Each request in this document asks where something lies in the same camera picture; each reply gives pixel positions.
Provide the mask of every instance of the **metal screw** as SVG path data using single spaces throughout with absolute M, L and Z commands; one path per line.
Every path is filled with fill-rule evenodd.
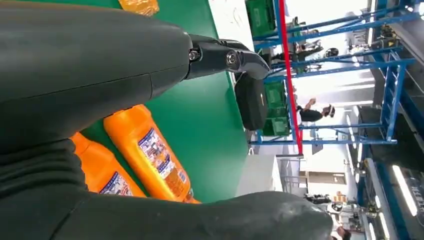
M 200 57 L 200 54 L 194 49 L 190 50 L 190 52 L 188 53 L 188 59 L 190 61 L 194 61 L 198 59 L 199 57 Z
M 226 55 L 226 63 L 228 65 L 233 65 L 236 62 L 236 60 L 237 60 L 237 57 L 236 57 L 236 53 L 235 52 L 229 52 Z

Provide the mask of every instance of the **red pole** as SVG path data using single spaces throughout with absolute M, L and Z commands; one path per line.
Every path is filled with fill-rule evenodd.
M 303 153 L 303 146 L 302 146 L 302 135 L 299 131 L 298 126 L 298 116 L 296 114 L 296 104 L 295 104 L 295 95 L 293 91 L 293 84 L 292 84 L 292 70 L 290 67 L 290 57 L 289 57 L 289 40 L 287 39 L 287 27 L 286 27 L 286 14 L 285 14 L 285 4 L 284 0 L 278 0 L 279 3 L 279 18 L 280 18 L 280 25 L 281 25 L 281 37 L 282 37 L 282 48 L 284 50 L 284 61 L 285 61 L 285 69 L 287 69 L 287 93 L 288 93 L 288 99 L 290 100 L 290 108 L 293 115 L 293 123 L 294 123 L 294 132 L 295 132 L 295 141 L 297 144 L 297 149 L 299 151 L 299 154 Z

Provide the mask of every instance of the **orange bottle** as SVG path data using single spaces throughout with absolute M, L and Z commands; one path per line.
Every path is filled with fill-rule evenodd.
M 100 194 L 145 197 L 146 195 L 103 145 L 77 132 L 70 138 L 75 154 L 81 159 L 88 190 Z
M 145 106 L 118 111 L 106 117 L 103 125 L 152 197 L 198 203 L 186 171 Z

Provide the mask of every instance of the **green table surface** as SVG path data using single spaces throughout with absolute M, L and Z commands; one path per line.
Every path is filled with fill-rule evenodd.
M 117 0 L 37 2 L 121 8 Z M 158 3 L 160 10 L 154 18 L 177 24 L 191 34 L 217 37 L 208 0 L 158 0 Z M 202 202 L 233 197 L 248 149 L 227 74 L 183 81 L 146 105 L 187 171 L 195 197 Z M 112 150 L 130 175 L 135 176 L 106 135 L 101 120 L 83 134 Z

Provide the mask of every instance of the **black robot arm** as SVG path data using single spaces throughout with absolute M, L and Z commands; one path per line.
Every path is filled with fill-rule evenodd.
M 13 1 L 0 2 L 0 56 L 0 154 L 69 138 L 184 79 L 269 70 L 239 42 L 154 18 Z

